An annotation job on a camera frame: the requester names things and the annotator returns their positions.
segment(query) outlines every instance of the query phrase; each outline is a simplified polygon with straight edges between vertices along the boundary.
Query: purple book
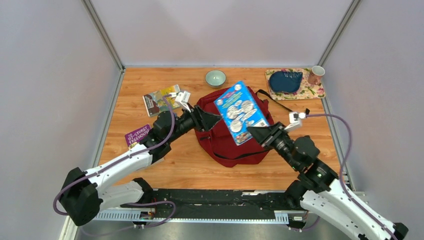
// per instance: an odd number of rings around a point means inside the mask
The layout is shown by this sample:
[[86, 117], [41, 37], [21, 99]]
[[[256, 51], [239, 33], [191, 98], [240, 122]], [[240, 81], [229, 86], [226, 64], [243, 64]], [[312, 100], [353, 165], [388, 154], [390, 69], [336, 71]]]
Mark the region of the purple book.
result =
[[136, 145], [138, 142], [140, 142], [147, 134], [149, 133], [151, 127], [149, 124], [140, 127], [139, 129], [136, 129], [130, 133], [125, 134], [125, 140], [128, 147], [131, 149]]

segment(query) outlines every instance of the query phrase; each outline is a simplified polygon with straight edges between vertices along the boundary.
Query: red bag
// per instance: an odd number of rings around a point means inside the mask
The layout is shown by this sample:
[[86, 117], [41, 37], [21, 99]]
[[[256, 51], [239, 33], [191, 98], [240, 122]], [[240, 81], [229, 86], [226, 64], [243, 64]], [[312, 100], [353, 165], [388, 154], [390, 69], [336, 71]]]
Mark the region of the red bag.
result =
[[[200, 98], [197, 105], [206, 112], [220, 115], [214, 101], [224, 94], [227, 89], [214, 91]], [[260, 100], [250, 87], [247, 87], [247, 89], [249, 89], [268, 123], [273, 125], [274, 120], [268, 111], [268, 100]], [[237, 164], [258, 164], [269, 151], [264, 150], [253, 138], [237, 146], [223, 120], [219, 121], [210, 131], [196, 131], [195, 133], [200, 146], [215, 161], [228, 168], [232, 168]]]

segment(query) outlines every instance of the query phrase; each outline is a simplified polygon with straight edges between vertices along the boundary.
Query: wooden table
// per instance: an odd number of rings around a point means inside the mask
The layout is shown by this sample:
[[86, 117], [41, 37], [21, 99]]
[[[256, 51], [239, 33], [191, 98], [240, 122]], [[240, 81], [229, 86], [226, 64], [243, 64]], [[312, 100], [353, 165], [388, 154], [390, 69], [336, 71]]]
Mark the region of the wooden table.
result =
[[[214, 68], [127, 68], [119, 91], [116, 106], [107, 132], [99, 164], [126, 152], [124, 135], [156, 117], [148, 117], [142, 96], [159, 89], [179, 84], [191, 93], [190, 104], [216, 91], [205, 82], [205, 75]], [[265, 70], [268, 68], [218, 68], [226, 74], [223, 88], [243, 80], [254, 91], [267, 90]], [[320, 99], [286, 100], [283, 104], [294, 111], [310, 109], [311, 113], [323, 113]], [[269, 110], [275, 122], [288, 124], [288, 112], [270, 101]], [[181, 109], [175, 110], [178, 115]], [[310, 135], [321, 150], [319, 158], [336, 172], [340, 165], [332, 136], [325, 117], [308, 118], [303, 127], [290, 133], [294, 139]], [[124, 177], [118, 184], [142, 177], [153, 188], [169, 189], [235, 189], [235, 190], [285, 190], [297, 178], [297, 173], [275, 152], [270, 151], [260, 164], [227, 168], [215, 162], [200, 147], [194, 131], [190, 131], [171, 145], [165, 160], [147, 169]]]

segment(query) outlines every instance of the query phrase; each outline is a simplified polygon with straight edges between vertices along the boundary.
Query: light green bowl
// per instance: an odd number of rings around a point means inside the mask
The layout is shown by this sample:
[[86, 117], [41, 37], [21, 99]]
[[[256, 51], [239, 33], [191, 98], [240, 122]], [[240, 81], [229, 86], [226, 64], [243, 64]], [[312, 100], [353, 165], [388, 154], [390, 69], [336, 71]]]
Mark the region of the light green bowl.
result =
[[212, 88], [220, 88], [226, 81], [227, 77], [220, 70], [212, 70], [206, 74], [206, 82]]

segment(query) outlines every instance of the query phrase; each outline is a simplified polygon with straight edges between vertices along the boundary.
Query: floral pattern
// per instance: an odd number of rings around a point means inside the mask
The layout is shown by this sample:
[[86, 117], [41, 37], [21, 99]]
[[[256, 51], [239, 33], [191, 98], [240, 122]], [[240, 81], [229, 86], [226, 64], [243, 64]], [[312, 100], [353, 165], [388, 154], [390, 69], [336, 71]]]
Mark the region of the floral pattern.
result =
[[[270, 88], [270, 77], [273, 73], [278, 71], [288, 72], [302, 72], [302, 82], [300, 83], [299, 90], [293, 93], [273, 92]], [[266, 82], [268, 84], [269, 94], [274, 100], [298, 100], [298, 99], [322, 99], [326, 96], [322, 83], [318, 85], [309, 84], [308, 77], [311, 73], [311, 68], [283, 68], [271, 69], [265, 71]]]

